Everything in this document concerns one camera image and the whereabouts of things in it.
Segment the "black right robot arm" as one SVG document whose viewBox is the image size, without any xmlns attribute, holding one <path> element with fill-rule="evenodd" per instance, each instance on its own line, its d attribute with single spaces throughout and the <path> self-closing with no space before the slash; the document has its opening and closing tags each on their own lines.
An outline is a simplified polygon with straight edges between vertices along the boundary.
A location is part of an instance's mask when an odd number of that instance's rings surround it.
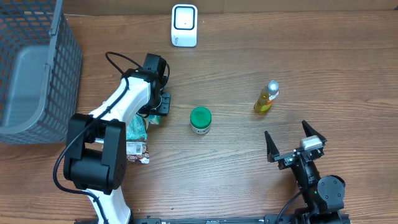
<svg viewBox="0 0 398 224">
<path fill-rule="evenodd" d="M 315 159 L 324 155 L 326 138 L 302 121 L 306 137 L 293 152 L 281 155 L 268 131 L 264 132 L 267 144 L 267 161 L 277 162 L 280 170 L 290 168 L 298 185 L 295 194 L 277 215 L 266 215 L 266 223 L 350 223 L 344 208 L 345 181 L 337 175 L 320 176 Z"/>
</svg>

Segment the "teal white tissue pack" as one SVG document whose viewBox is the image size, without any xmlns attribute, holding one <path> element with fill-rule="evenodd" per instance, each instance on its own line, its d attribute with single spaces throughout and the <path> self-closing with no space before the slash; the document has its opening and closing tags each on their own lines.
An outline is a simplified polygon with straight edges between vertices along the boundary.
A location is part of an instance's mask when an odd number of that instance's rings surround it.
<svg viewBox="0 0 398 224">
<path fill-rule="evenodd" d="M 159 125 L 160 124 L 161 116 L 159 115 L 150 115 L 148 117 L 148 121 L 150 124 Z"/>
</svg>

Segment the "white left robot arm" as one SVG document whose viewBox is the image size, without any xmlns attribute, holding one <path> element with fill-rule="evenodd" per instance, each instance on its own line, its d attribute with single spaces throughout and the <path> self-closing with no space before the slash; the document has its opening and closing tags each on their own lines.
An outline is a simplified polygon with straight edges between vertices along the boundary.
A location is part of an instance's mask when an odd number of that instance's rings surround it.
<svg viewBox="0 0 398 224">
<path fill-rule="evenodd" d="M 126 127 L 136 114 L 166 116 L 170 94 L 168 65 L 126 70 L 116 91 L 89 114 L 74 114 L 65 149 L 53 168 L 62 191 L 85 195 L 97 223 L 133 223 L 121 188 L 127 166 Z"/>
</svg>

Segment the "brown teal snack bag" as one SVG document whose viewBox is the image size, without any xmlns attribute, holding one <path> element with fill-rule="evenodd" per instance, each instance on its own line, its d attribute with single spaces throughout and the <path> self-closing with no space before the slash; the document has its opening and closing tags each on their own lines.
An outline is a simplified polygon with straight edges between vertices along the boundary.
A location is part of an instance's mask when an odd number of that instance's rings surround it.
<svg viewBox="0 0 398 224">
<path fill-rule="evenodd" d="M 138 115 L 126 126 L 126 155 L 128 161 L 148 164 L 147 123 Z"/>
</svg>

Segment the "yellow liquid bottle silver cap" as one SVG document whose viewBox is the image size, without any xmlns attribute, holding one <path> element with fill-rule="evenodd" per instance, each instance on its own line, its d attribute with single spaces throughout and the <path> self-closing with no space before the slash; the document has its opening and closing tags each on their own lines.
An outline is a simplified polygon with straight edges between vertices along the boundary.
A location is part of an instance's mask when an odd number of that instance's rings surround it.
<svg viewBox="0 0 398 224">
<path fill-rule="evenodd" d="M 254 111 L 259 114 L 267 113 L 274 100 L 279 95 L 279 84 L 275 80 L 271 80 L 262 90 L 254 105 Z"/>
</svg>

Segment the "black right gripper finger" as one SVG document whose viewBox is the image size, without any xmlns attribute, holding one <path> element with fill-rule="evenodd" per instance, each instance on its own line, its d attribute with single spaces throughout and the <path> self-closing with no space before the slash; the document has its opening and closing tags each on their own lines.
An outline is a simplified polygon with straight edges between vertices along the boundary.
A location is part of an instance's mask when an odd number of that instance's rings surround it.
<svg viewBox="0 0 398 224">
<path fill-rule="evenodd" d="M 313 129 L 305 120 L 302 121 L 302 126 L 303 130 L 305 131 L 306 137 L 317 136 L 323 144 L 326 143 L 326 138 L 318 131 Z"/>
<path fill-rule="evenodd" d="M 267 161 L 275 162 L 275 158 L 280 156 L 279 150 L 277 149 L 274 141 L 271 138 L 271 135 L 268 131 L 264 132 L 266 145 L 267 145 Z"/>
</svg>

